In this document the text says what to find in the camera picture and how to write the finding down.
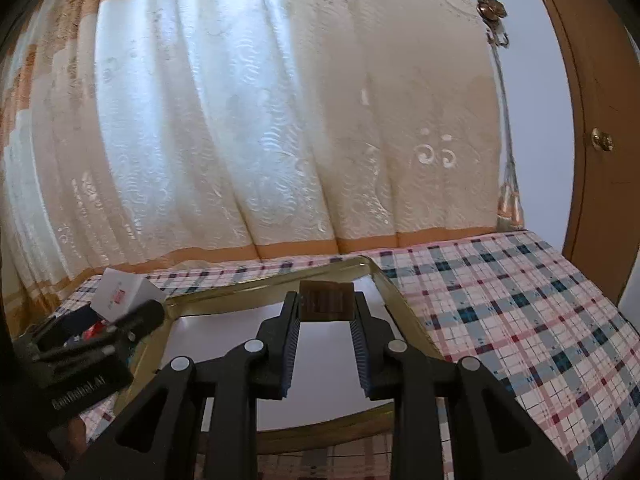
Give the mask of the white small box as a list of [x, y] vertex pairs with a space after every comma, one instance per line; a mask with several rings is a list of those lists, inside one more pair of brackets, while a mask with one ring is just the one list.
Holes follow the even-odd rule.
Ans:
[[106, 269], [90, 301], [91, 309], [114, 323], [147, 301], [163, 304], [167, 295], [141, 274]]

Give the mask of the brown wooden block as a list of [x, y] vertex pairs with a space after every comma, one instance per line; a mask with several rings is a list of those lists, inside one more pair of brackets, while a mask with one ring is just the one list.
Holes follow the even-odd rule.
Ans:
[[351, 321], [355, 316], [355, 304], [352, 283], [299, 283], [299, 318], [302, 322]]

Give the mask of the red toy brick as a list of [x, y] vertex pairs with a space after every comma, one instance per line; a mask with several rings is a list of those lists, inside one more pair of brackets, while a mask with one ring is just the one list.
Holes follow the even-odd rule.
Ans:
[[93, 326], [90, 326], [88, 330], [85, 330], [82, 333], [81, 338], [83, 341], [94, 339], [102, 335], [106, 331], [106, 329], [107, 325], [105, 323], [103, 323], [102, 321], [96, 322], [93, 324]]

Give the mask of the gold metal tin tray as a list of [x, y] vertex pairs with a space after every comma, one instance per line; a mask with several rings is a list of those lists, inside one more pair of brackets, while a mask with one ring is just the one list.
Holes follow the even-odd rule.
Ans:
[[293, 318], [281, 342], [261, 327], [281, 313], [286, 298], [302, 298], [301, 284], [340, 283], [363, 294], [371, 315], [388, 323], [395, 338], [439, 358], [442, 354], [391, 275], [371, 258], [357, 256], [172, 296], [165, 304], [164, 324], [134, 352], [134, 381], [119, 393], [114, 412], [120, 414], [172, 359], [187, 356], [201, 363], [259, 339], [276, 375], [269, 382], [276, 398], [257, 403], [259, 453], [325, 448], [389, 430], [393, 405], [367, 398], [361, 388], [349, 322]]

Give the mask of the white paper liner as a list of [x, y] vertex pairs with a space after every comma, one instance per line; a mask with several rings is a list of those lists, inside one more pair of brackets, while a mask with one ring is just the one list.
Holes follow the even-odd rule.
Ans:
[[[178, 318], [171, 326], [160, 364], [177, 356], [204, 362], [224, 356], [255, 338], [260, 323], [280, 313], [282, 301], [253, 309]], [[280, 430], [328, 422], [377, 408], [383, 403], [364, 394], [357, 372], [352, 335], [346, 322], [303, 323], [288, 396], [257, 403], [257, 429]]]

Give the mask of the cream patterned curtain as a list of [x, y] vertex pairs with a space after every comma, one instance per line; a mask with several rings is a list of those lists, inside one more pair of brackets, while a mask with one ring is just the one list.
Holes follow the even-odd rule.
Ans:
[[472, 0], [39, 0], [1, 60], [17, 274], [358, 252], [496, 222]]

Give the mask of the brass door knob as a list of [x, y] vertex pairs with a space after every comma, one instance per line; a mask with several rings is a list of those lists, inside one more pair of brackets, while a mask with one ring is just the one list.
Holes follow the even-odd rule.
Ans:
[[598, 128], [592, 129], [590, 139], [593, 147], [598, 151], [611, 153], [614, 150], [613, 137]]

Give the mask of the brown wooden door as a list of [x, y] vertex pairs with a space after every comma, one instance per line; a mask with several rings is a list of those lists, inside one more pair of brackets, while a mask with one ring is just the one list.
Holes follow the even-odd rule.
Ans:
[[[639, 64], [608, 0], [542, 0], [564, 62], [574, 122], [574, 183], [563, 246], [619, 302], [639, 250]], [[610, 134], [614, 150], [591, 143]]]

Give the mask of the curtain tieback hook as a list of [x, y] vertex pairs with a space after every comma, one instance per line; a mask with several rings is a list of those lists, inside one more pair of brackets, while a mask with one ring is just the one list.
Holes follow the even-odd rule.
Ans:
[[476, 10], [487, 28], [488, 42], [496, 47], [509, 47], [509, 36], [502, 24], [508, 16], [503, 3], [499, 0], [477, 0]]

